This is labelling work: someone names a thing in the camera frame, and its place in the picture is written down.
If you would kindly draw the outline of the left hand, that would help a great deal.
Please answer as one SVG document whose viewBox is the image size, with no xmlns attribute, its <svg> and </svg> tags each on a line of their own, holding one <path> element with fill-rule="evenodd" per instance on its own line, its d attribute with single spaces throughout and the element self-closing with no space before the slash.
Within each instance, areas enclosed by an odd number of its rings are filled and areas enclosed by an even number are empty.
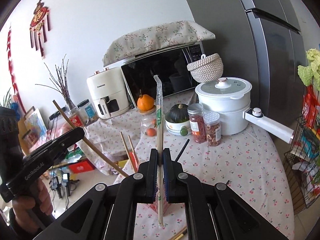
<svg viewBox="0 0 320 240">
<path fill-rule="evenodd" d="M 51 215 L 53 206 L 51 204 L 50 195 L 41 179 L 37 180 L 37 188 L 39 190 L 39 200 L 41 202 L 40 210 L 45 215 Z M 36 204 L 33 197 L 20 196 L 12 200 L 11 204 L 15 214 L 16 222 L 20 227 L 29 232 L 36 231 L 39 228 L 39 226 L 28 213 L 28 211 L 31 210 Z"/>
</svg>

